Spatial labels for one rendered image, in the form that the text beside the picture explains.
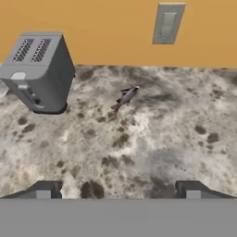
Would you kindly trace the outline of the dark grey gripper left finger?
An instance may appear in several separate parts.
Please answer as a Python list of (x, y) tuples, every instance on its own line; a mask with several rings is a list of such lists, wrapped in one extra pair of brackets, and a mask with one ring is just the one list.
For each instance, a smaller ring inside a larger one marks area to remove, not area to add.
[(29, 188), (3, 196), (6, 198), (61, 199), (62, 181), (37, 181)]

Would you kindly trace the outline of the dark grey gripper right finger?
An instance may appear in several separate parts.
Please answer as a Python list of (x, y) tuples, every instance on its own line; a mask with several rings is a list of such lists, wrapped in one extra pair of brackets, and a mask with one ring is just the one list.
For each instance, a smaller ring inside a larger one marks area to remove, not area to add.
[(235, 196), (209, 189), (200, 181), (176, 181), (176, 196), (184, 199), (233, 198)]

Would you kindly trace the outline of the grey two-slot toaster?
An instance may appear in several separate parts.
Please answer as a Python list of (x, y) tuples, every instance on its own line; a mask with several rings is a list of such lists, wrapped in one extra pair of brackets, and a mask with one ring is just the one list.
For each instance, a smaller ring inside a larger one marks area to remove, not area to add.
[(75, 68), (62, 32), (23, 32), (0, 67), (0, 80), (32, 112), (61, 114)]

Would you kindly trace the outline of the small grey fish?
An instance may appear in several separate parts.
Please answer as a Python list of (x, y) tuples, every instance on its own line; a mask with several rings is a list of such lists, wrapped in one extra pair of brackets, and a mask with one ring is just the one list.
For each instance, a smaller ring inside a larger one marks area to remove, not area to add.
[(111, 109), (117, 113), (119, 109), (124, 105), (129, 105), (131, 99), (139, 92), (139, 86), (133, 86), (127, 89), (121, 90), (121, 97), (117, 100), (117, 103), (111, 107)]

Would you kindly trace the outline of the grey wall light switch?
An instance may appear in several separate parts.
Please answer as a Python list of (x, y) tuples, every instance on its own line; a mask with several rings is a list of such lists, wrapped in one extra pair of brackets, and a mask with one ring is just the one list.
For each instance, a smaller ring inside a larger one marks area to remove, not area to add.
[(185, 7), (185, 3), (158, 4), (153, 44), (175, 44)]

